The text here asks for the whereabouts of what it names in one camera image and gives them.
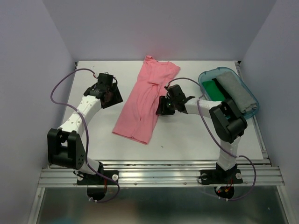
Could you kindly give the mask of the pink t-shirt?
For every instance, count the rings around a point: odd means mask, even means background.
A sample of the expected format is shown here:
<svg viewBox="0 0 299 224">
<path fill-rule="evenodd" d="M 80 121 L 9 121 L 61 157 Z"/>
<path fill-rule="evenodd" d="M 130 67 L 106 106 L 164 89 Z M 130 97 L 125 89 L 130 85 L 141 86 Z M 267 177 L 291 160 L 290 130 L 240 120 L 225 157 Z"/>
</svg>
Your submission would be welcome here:
<svg viewBox="0 0 299 224">
<path fill-rule="evenodd" d="M 180 67 L 172 62 L 159 62 L 146 56 L 112 133 L 148 144 L 158 120 L 159 97 L 166 94 L 164 87 L 179 72 Z"/>
</svg>

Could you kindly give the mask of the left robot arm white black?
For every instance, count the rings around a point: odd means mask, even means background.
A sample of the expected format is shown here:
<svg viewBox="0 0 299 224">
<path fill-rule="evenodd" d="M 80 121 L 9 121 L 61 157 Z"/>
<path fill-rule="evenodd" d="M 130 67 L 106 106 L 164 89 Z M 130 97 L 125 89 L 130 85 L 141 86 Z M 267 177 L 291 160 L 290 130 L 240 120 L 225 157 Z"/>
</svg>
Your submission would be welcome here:
<svg viewBox="0 0 299 224">
<path fill-rule="evenodd" d="M 86 89 L 77 107 L 66 104 L 74 112 L 59 128 L 52 128 L 47 134 L 49 163 L 88 174 L 94 184 L 103 181 L 103 164 L 88 157 L 89 143 L 83 144 L 81 137 L 85 134 L 89 140 L 87 126 L 97 112 L 123 102 L 116 77 L 100 73 L 96 80 Z"/>
</svg>

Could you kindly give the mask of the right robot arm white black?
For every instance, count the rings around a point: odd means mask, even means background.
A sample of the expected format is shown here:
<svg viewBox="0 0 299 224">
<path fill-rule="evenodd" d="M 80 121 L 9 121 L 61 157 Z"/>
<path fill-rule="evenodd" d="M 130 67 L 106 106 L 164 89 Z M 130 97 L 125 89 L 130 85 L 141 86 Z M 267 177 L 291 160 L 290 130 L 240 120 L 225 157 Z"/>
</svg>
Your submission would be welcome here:
<svg viewBox="0 0 299 224">
<path fill-rule="evenodd" d="M 179 85 L 166 88 L 167 93 L 159 97 L 157 115 L 173 115 L 175 112 L 199 115 L 204 121 L 211 119 L 220 148 L 215 169 L 200 171 L 198 183 L 210 184 L 241 184 L 241 171 L 237 167 L 237 149 L 241 137 L 248 124 L 238 107 L 231 99 L 224 101 L 208 101 L 202 97 L 185 96 Z"/>
</svg>

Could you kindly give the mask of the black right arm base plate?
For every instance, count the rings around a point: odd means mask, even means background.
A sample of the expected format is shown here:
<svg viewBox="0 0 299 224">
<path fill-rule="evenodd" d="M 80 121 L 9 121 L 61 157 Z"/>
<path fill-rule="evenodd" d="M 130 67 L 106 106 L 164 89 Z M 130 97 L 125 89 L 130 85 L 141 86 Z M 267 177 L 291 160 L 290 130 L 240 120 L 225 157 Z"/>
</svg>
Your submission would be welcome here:
<svg viewBox="0 0 299 224">
<path fill-rule="evenodd" d="M 206 169 L 200 171 L 197 182 L 202 185 L 242 184 L 243 179 L 239 169 L 233 172 Z"/>
</svg>

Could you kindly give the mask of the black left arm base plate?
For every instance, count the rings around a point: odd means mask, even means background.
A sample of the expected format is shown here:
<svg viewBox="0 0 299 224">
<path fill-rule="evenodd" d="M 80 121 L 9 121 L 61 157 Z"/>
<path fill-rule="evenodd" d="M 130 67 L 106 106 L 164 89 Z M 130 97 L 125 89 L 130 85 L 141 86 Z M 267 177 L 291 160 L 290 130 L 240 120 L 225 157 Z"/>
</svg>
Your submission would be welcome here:
<svg viewBox="0 0 299 224">
<path fill-rule="evenodd" d="M 107 185 L 116 185 L 115 182 L 118 182 L 119 179 L 119 171 L 118 170 L 105 170 L 104 176 L 109 178 L 107 180 L 106 178 L 103 178 L 101 176 L 98 176 L 97 174 L 91 175 L 86 174 L 79 171 L 73 172 L 77 177 L 76 184 L 78 186 L 107 186 Z"/>
</svg>

